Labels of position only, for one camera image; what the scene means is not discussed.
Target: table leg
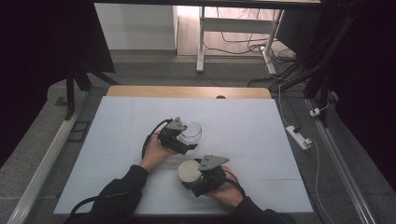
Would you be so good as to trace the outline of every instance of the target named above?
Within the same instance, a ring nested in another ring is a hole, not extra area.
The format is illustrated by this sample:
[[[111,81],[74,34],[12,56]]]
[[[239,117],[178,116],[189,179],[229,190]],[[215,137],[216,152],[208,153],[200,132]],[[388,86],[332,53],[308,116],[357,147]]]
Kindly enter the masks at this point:
[[[197,73],[204,72],[204,33],[205,33],[205,7],[200,7],[200,34],[197,55]]]
[[[277,14],[277,16],[274,20],[274,24],[273,24],[270,36],[268,37],[267,45],[262,50],[262,57],[264,57],[265,66],[267,66],[269,75],[276,74],[276,70],[275,70],[272,60],[271,60],[270,50],[271,50],[272,43],[274,42],[277,26],[279,25],[279,21],[280,21],[280,17],[282,16],[282,13],[283,13],[283,10],[279,10],[279,13]]]

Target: white board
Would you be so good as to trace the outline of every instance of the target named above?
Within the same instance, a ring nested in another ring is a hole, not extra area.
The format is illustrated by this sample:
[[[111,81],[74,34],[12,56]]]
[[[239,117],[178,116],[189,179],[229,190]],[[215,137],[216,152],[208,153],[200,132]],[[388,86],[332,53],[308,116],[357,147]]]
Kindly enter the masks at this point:
[[[139,164],[146,136],[164,119],[200,123],[198,148],[176,155],[155,169],[143,189],[138,215],[223,215],[215,199],[184,189],[177,167],[185,160],[216,155],[230,159],[239,182],[262,210],[312,212],[274,100],[104,97],[55,214],[69,214],[96,196],[114,178]],[[92,203],[78,212],[89,212]]]

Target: cable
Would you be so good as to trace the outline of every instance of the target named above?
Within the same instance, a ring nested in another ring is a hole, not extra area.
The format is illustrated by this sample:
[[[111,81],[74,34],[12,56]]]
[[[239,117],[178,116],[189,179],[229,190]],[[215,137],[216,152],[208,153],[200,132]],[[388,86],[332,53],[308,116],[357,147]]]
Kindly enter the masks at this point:
[[[319,148],[318,148],[317,142],[314,139],[312,139],[312,138],[311,138],[311,140],[315,143],[315,147],[317,148],[317,153],[318,153],[318,169],[317,169],[317,178],[316,178],[316,181],[315,181],[315,192],[317,194],[317,198],[318,198],[318,201],[319,201],[319,204],[320,204],[321,208],[323,209],[324,213],[329,218],[329,220],[332,222],[332,224],[334,224],[334,221],[332,221],[332,218],[329,216],[329,214],[327,213],[326,209],[323,207],[323,204],[321,203],[319,195],[318,195],[318,176],[319,176],[319,166],[320,166],[320,163],[319,163],[319,161],[320,161],[320,159],[319,159],[320,158],[320,156],[319,156]]]
[[[213,81],[211,81],[211,80],[207,80],[207,82],[208,83],[212,83],[213,85],[215,85],[215,86],[218,86],[218,87],[222,87],[221,85],[219,85],[218,83],[216,83],[216,82],[213,82]]]
[[[161,121],[161,123],[159,123],[159,124],[152,130],[152,132],[146,137],[145,143],[143,144],[143,147],[142,147],[142,160],[143,160],[143,158],[145,157],[145,154],[146,154],[146,147],[147,147],[148,144],[149,144],[149,140],[151,139],[151,136],[155,133],[155,131],[156,131],[161,125],[163,125],[164,123],[170,123],[170,122],[172,122],[171,119],[165,119],[165,120]]]
[[[205,46],[205,48],[207,48],[207,49],[212,49],[212,48],[208,47],[208,46],[205,44],[205,42],[204,42],[204,46]],[[250,53],[250,50],[243,51],[243,52],[230,52],[230,51],[227,51],[227,50],[224,50],[224,49],[212,49],[212,50],[218,50],[218,51],[222,51],[222,52],[226,52],[226,53],[230,53],[230,54],[245,54],[245,53]]]
[[[294,63],[296,62],[295,57],[280,57],[279,54],[280,52],[277,53],[277,56],[274,54],[274,50],[271,49],[272,56],[270,55],[271,59],[276,61],[277,63]]]
[[[283,71],[282,73],[280,73],[278,76],[281,77],[283,74],[287,73],[287,72],[288,72],[293,66],[295,66],[295,65],[297,65],[297,64],[296,64],[296,63],[292,64],[291,66],[289,66],[288,68],[286,68],[285,71]],[[247,83],[247,87],[250,87],[251,83],[259,82],[259,81],[264,81],[264,80],[267,80],[267,79],[268,79],[268,78],[251,79],[251,80]],[[275,83],[273,83],[273,84],[268,88],[269,91],[271,91],[271,88],[272,88],[272,86],[274,86],[274,84],[275,84]]]
[[[107,194],[107,195],[98,195],[98,196],[94,196],[94,197],[85,199],[85,200],[81,201],[80,203],[78,203],[76,206],[74,206],[74,208],[70,212],[70,217],[73,216],[77,212],[77,210],[82,205],[84,205],[86,203],[91,203],[91,202],[96,202],[96,201],[103,201],[103,200],[109,200],[109,199],[112,199],[112,198],[125,196],[125,195],[131,194],[131,193],[132,193],[131,191],[125,191],[125,192],[121,192],[121,193],[114,193],[114,194]]]
[[[327,105],[323,108],[321,108],[319,111],[325,110],[329,106],[329,100],[327,100]]]
[[[282,119],[285,122],[285,124],[289,127],[290,125],[286,122],[285,118],[283,117],[282,104],[280,102],[280,86],[281,85],[279,85],[279,95],[278,95],[278,97],[279,97],[280,116],[282,117]]]
[[[298,116],[296,115],[296,112],[294,111],[294,108],[293,108],[293,106],[291,105],[291,103],[290,103],[290,101],[289,101],[288,95],[287,95],[285,92],[284,92],[284,95],[285,95],[286,101],[288,102],[288,104],[289,104],[289,106],[290,106],[290,108],[291,108],[291,111],[293,112],[294,117],[297,118],[298,123],[300,124],[300,126],[297,127],[296,129],[297,129],[297,130],[301,130],[301,129],[303,128],[303,124],[301,123],[300,119],[299,119]]]
[[[276,82],[274,82],[269,88],[268,88],[268,90],[269,91],[272,91],[272,88],[277,84],[277,83],[279,83],[280,81],[282,81],[282,80],[285,80],[285,81],[291,81],[293,78],[295,78],[295,77],[297,77],[297,76],[299,76],[303,71],[301,71],[301,72],[299,72],[299,73],[297,73],[294,77],[292,77],[292,78],[286,78],[286,77],[288,77],[297,67],[299,67],[300,65],[299,64],[297,64],[295,67],[293,67],[285,76],[283,76],[282,78],[280,78],[280,76],[277,78],[278,79],[278,81],[276,81]],[[301,83],[298,83],[298,85],[300,85],[300,86],[303,86],[303,87],[306,87],[304,84],[301,84]]]
[[[224,170],[224,172],[230,174],[235,179],[235,181],[239,184],[238,178],[236,178],[236,176],[233,173],[226,171],[226,170]]]
[[[247,195],[246,195],[246,193],[245,193],[245,190],[241,187],[241,185],[240,185],[238,182],[235,182],[235,181],[233,181],[233,180],[231,180],[231,179],[227,179],[227,178],[224,178],[224,179],[222,179],[222,180],[223,180],[224,182],[227,182],[227,183],[230,183],[230,184],[236,186],[236,187],[238,188],[238,190],[241,192],[243,198],[246,198],[246,197],[247,197]]]
[[[237,17],[237,19],[239,19],[239,18],[245,16],[247,10],[248,10],[248,9],[245,8],[245,9],[242,11],[243,14],[242,14],[241,16]],[[220,15],[221,15],[222,18],[224,18],[224,16],[222,15],[222,13],[221,13],[220,10],[219,10],[219,7],[217,7],[217,13],[218,13],[218,18],[220,18]],[[228,42],[228,43],[246,43],[246,42],[247,42],[247,44],[248,44],[250,41],[268,40],[268,38],[263,38],[263,39],[251,39],[251,36],[250,36],[250,39],[249,39],[249,40],[227,40],[227,39],[224,37],[224,33],[223,33],[223,32],[221,32],[221,37],[223,38],[223,40],[224,40],[225,42]]]
[[[272,77],[272,78],[275,78],[275,79],[278,79],[278,81],[274,82],[274,83],[268,88],[268,90],[269,90],[269,91],[272,91],[272,88],[273,88],[277,83],[279,83],[279,81],[282,81],[282,80],[290,81],[290,79],[287,79],[286,77],[288,77],[288,76],[289,76],[296,68],[298,68],[298,67],[299,67],[299,64],[294,63],[294,64],[292,64],[290,67],[288,67],[288,69],[286,69],[283,73],[279,74],[277,77],[273,77],[273,76],[270,75],[267,66],[265,66],[265,69],[266,69],[266,71],[267,71],[268,76],[269,76],[269,77]]]

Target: gray floor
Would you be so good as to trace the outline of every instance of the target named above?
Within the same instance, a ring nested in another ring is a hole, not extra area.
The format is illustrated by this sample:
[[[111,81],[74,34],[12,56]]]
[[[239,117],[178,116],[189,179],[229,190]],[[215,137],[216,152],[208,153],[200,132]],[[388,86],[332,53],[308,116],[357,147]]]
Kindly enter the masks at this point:
[[[173,55],[132,55],[123,57],[113,52],[117,74],[109,74],[124,85],[176,85],[176,86],[221,86],[245,87],[252,78],[262,77],[265,73],[262,64],[254,59],[212,59],[206,62],[205,73],[195,73],[193,58]],[[127,59],[137,63],[127,63]],[[285,64],[276,68],[284,69]],[[89,101],[78,121],[91,122],[101,97],[106,94],[108,85],[96,77],[91,77],[94,87],[89,93]],[[255,84],[255,87],[268,87],[273,79]],[[320,170],[318,177],[318,196],[334,223],[361,223],[355,208],[336,173],[313,119],[308,115],[304,105],[301,88],[287,93],[292,108],[304,125],[301,133],[315,139],[318,143]],[[17,149],[0,171],[0,223],[6,223],[23,191],[27,187],[36,167],[43,158],[53,136],[63,121],[65,107],[55,105],[59,97],[65,96],[64,82],[57,83],[49,89],[49,100],[40,115],[24,136]],[[329,129],[341,148],[351,173],[356,178],[361,191],[370,205],[378,223],[396,222],[396,196],[383,176],[378,172],[364,149],[354,139],[334,112],[334,103],[329,106]],[[281,104],[285,120],[297,125],[291,107],[282,94]],[[69,139],[79,139],[80,133],[71,133]],[[318,203],[316,196],[317,149],[301,151],[290,139],[293,154],[304,179],[307,192],[315,213],[291,214],[298,223],[331,223]],[[62,223],[64,217],[52,214],[63,186],[67,181],[74,162],[82,146],[81,142],[66,142],[64,148],[49,174],[48,180],[40,192],[26,223]],[[182,223],[186,220],[173,220]]]

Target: white cable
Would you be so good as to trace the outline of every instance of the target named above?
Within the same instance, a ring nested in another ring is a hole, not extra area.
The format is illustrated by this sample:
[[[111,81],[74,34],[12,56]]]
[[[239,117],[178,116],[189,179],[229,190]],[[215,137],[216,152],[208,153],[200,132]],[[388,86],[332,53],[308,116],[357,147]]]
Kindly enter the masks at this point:
[[[327,100],[327,105],[325,107],[321,108],[319,111],[326,109],[328,106],[329,106],[329,100]]]
[[[317,198],[318,198],[319,204],[320,204],[321,208],[323,209],[324,213],[329,218],[329,220],[332,222],[332,224],[334,224],[334,222],[332,221],[332,218],[329,216],[329,214],[327,213],[326,209],[324,209],[323,204],[321,203],[319,195],[318,195],[318,177],[319,177],[319,166],[320,166],[320,163],[319,163],[319,148],[318,148],[317,142],[315,142],[315,140],[312,139],[312,138],[311,138],[311,140],[315,143],[315,147],[317,148],[317,153],[318,153],[318,169],[317,169],[317,179],[315,181],[315,193],[317,194]]]
[[[283,122],[289,127],[289,124],[286,122],[285,118],[283,118],[282,104],[280,103],[280,86],[279,85],[279,108],[280,108],[280,117],[283,119]]]

